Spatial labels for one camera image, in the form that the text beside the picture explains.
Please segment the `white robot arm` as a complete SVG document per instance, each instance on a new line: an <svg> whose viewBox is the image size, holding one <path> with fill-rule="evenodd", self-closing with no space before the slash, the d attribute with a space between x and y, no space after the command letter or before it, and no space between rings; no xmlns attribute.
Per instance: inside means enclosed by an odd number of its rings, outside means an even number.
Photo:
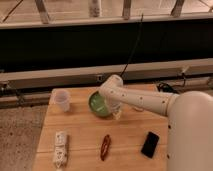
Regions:
<svg viewBox="0 0 213 171"><path fill-rule="evenodd" d="M128 89L118 75L110 76L99 93L111 113L125 103L168 118L167 171L213 171L211 95Z"/></svg>

